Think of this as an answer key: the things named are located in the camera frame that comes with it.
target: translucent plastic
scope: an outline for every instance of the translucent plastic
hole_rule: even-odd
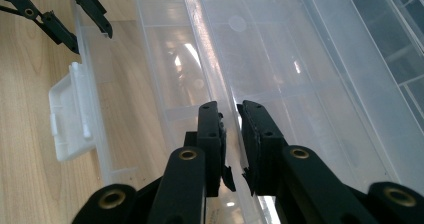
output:
[[[237,193],[222,187],[209,213],[227,223],[265,222],[241,177],[245,160],[235,105],[251,100],[268,109],[289,144],[316,151],[345,184],[367,191],[373,182],[391,180],[424,193],[424,135],[351,0],[134,1],[138,25],[112,22],[109,46],[94,24],[79,19],[80,49],[104,115],[103,92],[131,99],[140,90],[126,83],[146,79],[142,61],[125,75],[120,67],[129,65],[129,56],[146,59],[167,148],[122,144],[104,131],[113,128],[99,127],[108,135],[97,148],[106,184],[145,184],[150,170],[128,156],[182,146],[185,132],[196,130],[198,107],[216,100]],[[129,50],[115,53],[122,46]],[[143,130],[126,122],[148,127],[138,125],[143,119],[136,108],[125,108],[120,124],[137,137]],[[123,150],[127,156],[117,154]]]

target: clear plastic box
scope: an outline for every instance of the clear plastic box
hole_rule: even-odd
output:
[[[76,9],[105,184],[139,188],[160,176],[196,130],[198,107],[216,100],[237,193],[222,185],[208,211],[266,222],[241,176],[235,106],[251,100],[345,184],[366,192],[389,180],[424,193],[423,132],[351,0],[133,1],[136,17],[112,21],[112,40]]]

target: plastic compartment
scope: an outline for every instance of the plastic compartment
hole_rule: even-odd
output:
[[[241,177],[235,105],[248,99],[267,107],[289,144],[316,151],[347,185],[367,191],[391,180],[424,193],[424,135],[351,0],[134,1],[137,18],[112,21],[111,41],[76,12],[104,119],[97,151],[105,184],[141,187],[161,175],[167,155],[196,129],[199,105],[216,100],[238,191],[222,187],[207,218],[266,222]],[[156,107],[139,110],[153,98]],[[160,127],[143,115],[157,116]],[[137,160],[146,151],[161,158]]]

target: wooden surface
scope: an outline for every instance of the wooden surface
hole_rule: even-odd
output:
[[[32,0],[74,30],[69,0]],[[69,223],[101,187],[96,153],[56,160],[48,91],[79,56],[0,12],[0,223]]]

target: transparent plastic container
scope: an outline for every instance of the transparent plastic container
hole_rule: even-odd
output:
[[[366,192],[389,180],[424,193],[423,132],[351,0],[133,1],[137,15],[112,20],[112,40],[76,9],[105,184],[140,188],[159,177],[196,130],[198,107],[215,100],[237,192],[221,185],[208,221],[270,221],[241,176],[235,106],[251,100],[345,184]],[[155,157],[137,158],[146,152]]]

